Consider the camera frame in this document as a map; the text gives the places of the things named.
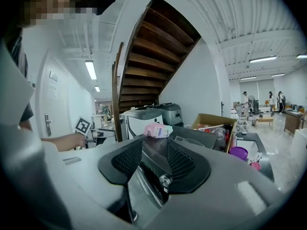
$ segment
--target white door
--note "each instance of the white door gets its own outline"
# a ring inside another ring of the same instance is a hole
[[[40,125],[44,138],[54,138],[72,133],[68,106],[68,84],[68,72],[49,54],[44,65],[39,93]]]

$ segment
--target person's arm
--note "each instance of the person's arm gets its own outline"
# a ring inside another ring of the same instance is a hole
[[[20,128],[25,128],[32,131],[32,126],[29,120],[20,122]],[[69,134],[57,138],[43,138],[42,141],[48,141],[56,145],[58,151],[69,151],[75,147],[85,147],[85,136],[80,133]]]

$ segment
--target plastic bag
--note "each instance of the plastic bag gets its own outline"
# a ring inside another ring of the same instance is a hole
[[[166,138],[173,132],[173,128],[169,125],[152,123],[145,127],[144,135],[154,138]]]
[[[216,146],[218,150],[225,150],[226,147],[226,130],[218,127],[212,130],[212,133],[217,134]]]

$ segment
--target wooden stair step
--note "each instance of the wooden stair step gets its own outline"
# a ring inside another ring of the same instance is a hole
[[[121,94],[158,94],[159,89],[123,87]]]
[[[165,70],[165,71],[168,71],[168,72],[174,72],[175,71],[174,67],[172,65],[169,65],[169,64],[164,63],[162,61],[159,61],[157,59],[149,58],[149,57],[134,54],[134,53],[130,53],[129,60],[134,61],[134,62],[143,63],[143,64],[146,64],[146,65],[151,65],[155,68]]]
[[[156,95],[123,95],[120,98],[121,102],[124,101],[138,101],[138,100],[155,100]]]
[[[161,30],[159,27],[156,27],[155,25],[152,25],[152,24],[150,24],[150,23],[148,23],[146,21],[142,22],[141,27],[144,27],[147,30],[152,31],[153,33],[158,34],[159,36],[165,38],[166,40],[168,40],[169,42],[174,44],[177,48],[179,48],[181,51],[187,52],[187,48],[181,42],[179,42],[177,39],[175,39],[170,34],[166,33],[163,30]]]
[[[196,29],[191,25],[191,23],[176,9],[174,9],[170,4],[164,0],[155,0],[150,6],[151,9],[159,12],[164,17],[168,18],[170,21],[182,28],[190,37],[197,39],[199,37]]]
[[[143,79],[131,79],[131,78],[125,78],[123,85],[124,86],[155,87],[155,88],[164,87],[163,82],[143,80]]]
[[[119,107],[127,107],[127,106],[130,106],[130,107],[137,107],[137,106],[143,106],[143,105],[151,105],[153,104],[154,101],[148,101],[148,100],[143,100],[143,101],[130,101],[130,102],[120,102],[119,103]]]
[[[130,108],[131,108],[130,106],[120,107],[120,108],[119,108],[119,112],[120,112],[120,113],[123,113],[123,112],[125,112],[125,111],[130,110]]]
[[[145,48],[151,52],[154,52],[156,54],[159,54],[165,58],[168,58],[174,62],[177,62],[177,63],[180,63],[180,58],[175,55],[174,53],[172,53],[171,51],[163,48],[163,47],[160,47],[159,45],[157,44],[154,44],[152,42],[149,42],[145,39],[142,39],[142,38],[136,38],[135,41],[134,41],[134,45],[135,46],[138,46],[138,47],[141,47],[141,48]]]
[[[126,74],[133,75],[133,76],[142,76],[142,77],[148,77],[148,78],[154,78],[154,79],[160,79],[160,80],[168,80],[168,75],[163,74],[156,71],[150,71],[142,68],[136,68],[136,67],[127,67]]]
[[[145,21],[157,25],[160,29],[167,32],[183,44],[191,45],[194,43],[194,40],[183,29],[152,8],[148,10]]]

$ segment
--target person's hand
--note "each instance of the person's hand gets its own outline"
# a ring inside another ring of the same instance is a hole
[[[75,133],[74,138],[76,139],[76,144],[78,147],[85,147],[86,137],[81,133]]]

